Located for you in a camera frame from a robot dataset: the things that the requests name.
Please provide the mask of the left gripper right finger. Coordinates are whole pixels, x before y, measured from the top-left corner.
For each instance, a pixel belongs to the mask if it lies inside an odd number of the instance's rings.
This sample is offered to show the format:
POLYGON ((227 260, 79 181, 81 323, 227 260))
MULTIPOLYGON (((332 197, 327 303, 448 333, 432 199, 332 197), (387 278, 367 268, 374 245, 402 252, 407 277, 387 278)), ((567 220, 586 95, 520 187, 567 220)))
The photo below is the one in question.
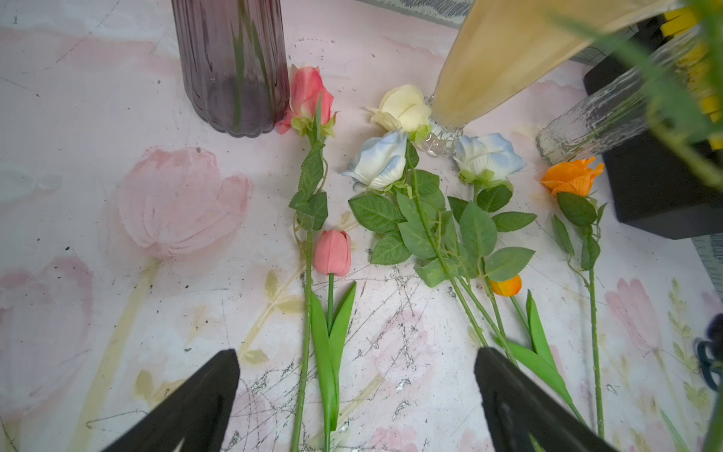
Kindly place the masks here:
POLYGON ((496 451, 614 451, 498 350, 478 350, 474 375, 496 451))

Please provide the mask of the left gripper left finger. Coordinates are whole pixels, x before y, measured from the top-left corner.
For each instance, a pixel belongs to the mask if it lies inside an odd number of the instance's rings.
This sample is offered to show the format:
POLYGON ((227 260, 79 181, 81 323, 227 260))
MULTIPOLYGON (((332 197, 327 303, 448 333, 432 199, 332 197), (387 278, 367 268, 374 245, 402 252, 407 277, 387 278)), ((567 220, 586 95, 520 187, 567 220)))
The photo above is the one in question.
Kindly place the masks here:
POLYGON ((220 351, 106 450, 221 450, 239 376, 236 352, 220 351))

